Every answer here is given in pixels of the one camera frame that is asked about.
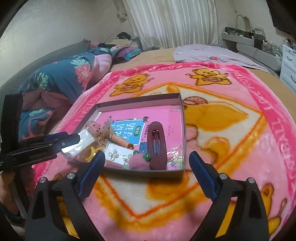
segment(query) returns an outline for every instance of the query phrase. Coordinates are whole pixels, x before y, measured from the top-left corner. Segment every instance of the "person's hand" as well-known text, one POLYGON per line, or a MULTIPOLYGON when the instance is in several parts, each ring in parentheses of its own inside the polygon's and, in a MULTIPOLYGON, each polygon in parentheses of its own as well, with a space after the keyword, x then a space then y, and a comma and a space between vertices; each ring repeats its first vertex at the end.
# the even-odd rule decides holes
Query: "person's hand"
MULTIPOLYGON (((24 182, 24 186, 28 196, 32 196, 35 190, 34 169, 30 166, 23 167, 21 172, 21 178, 24 182)), ((13 197, 9 191, 8 185, 13 182, 15 177, 14 172, 4 171, 0 175, 0 202, 14 215, 18 215, 19 210, 15 204, 13 197)))

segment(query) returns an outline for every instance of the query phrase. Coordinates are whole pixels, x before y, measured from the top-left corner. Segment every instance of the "white curtain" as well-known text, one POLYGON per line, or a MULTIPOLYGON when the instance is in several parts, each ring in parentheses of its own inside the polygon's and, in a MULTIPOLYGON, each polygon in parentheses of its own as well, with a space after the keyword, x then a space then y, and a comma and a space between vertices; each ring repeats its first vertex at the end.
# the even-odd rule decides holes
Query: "white curtain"
POLYGON ((214 0, 122 0, 143 48, 218 43, 214 0))

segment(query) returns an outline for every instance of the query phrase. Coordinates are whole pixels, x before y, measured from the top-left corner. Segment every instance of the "drawer handle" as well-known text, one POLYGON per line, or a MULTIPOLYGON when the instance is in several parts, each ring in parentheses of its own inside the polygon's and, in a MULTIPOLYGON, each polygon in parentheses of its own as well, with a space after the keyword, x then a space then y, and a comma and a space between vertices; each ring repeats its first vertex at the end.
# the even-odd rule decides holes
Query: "drawer handle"
POLYGON ((296 84, 296 80, 294 80, 293 75, 291 75, 291 79, 296 84))

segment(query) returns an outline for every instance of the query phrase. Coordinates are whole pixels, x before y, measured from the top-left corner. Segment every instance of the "silver screw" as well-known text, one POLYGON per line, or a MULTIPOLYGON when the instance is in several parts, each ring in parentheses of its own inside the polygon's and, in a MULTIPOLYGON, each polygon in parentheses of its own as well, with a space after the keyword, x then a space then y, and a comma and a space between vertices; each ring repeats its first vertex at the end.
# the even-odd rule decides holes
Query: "silver screw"
POLYGON ((73 172, 70 172, 68 175, 67 175, 67 178, 68 179, 73 179, 75 177, 75 173, 73 172))
POLYGON ((227 179, 227 175, 225 173, 220 173, 219 177, 223 180, 227 179))
POLYGON ((42 177, 42 178, 39 179, 40 183, 44 183, 45 181, 46 181, 46 177, 42 177))
POLYGON ((248 182, 249 182, 249 183, 255 183, 255 179, 252 178, 252 177, 249 177, 249 178, 248 178, 248 182))

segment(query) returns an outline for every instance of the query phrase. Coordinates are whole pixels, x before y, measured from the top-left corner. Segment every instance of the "drawer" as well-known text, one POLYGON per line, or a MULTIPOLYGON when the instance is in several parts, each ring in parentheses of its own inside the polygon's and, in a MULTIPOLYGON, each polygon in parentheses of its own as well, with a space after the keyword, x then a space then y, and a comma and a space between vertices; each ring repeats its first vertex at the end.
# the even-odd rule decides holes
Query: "drawer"
POLYGON ((289 65, 296 69, 296 53, 287 46, 284 46, 283 50, 283 61, 286 61, 289 65))
POLYGON ((296 68, 291 68, 286 61, 282 62, 280 79, 289 84, 294 92, 296 92, 296 68))

